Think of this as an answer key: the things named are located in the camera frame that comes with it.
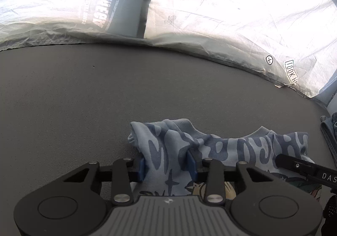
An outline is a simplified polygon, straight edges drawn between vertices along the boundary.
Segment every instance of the gray table surface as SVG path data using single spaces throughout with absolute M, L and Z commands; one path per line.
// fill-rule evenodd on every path
M 188 118 L 225 138 L 262 125 L 304 131 L 309 156 L 335 168 L 321 115 L 328 113 L 289 88 L 168 50 L 90 44 L 0 52 L 0 235 L 19 235 L 13 208 L 34 189 L 92 159 L 108 165 L 134 156 L 131 121 Z

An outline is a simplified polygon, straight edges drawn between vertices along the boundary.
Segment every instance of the silver bolt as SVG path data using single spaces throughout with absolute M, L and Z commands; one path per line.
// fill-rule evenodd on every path
M 114 196 L 115 202 L 125 203 L 130 201 L 130 196 L 128 194 L 117 194 Z
M 218 194 L 211 194 L 207 196 L 207 201 L 210 203 L 219 203 L 223 201 L 223 197 Z

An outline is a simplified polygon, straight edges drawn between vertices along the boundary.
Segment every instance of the white fabric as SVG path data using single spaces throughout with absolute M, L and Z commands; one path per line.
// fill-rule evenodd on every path
M 308 97 L 333 82 L 337 69 L 332 0 L 151 0 L 145 38 L 293 82 Z

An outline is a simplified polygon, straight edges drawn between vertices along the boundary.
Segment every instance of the star print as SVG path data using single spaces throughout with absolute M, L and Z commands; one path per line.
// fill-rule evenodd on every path
M 175 185 L 179 185 L 179 182 L 175 182 L 172 179 L 172 169 L 170 170 L 170 173 L 168 174 L 168 179 L 165 181 L 165 184 L 168 185 L 168 195 L 171 196 L 172 187 Z

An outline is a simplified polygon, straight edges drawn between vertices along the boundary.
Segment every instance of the circle with x symbol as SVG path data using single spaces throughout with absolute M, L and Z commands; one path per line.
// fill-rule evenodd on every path
M 271 55 L 268 55 L 268 56 L 266 57 L 266 61 L 267 61 L 267 63 L 268 63 L 269 65 L 271 65 L 271 64 L 273 64 L 274 59 L 273 59 L 273 57 L 272 57 Z

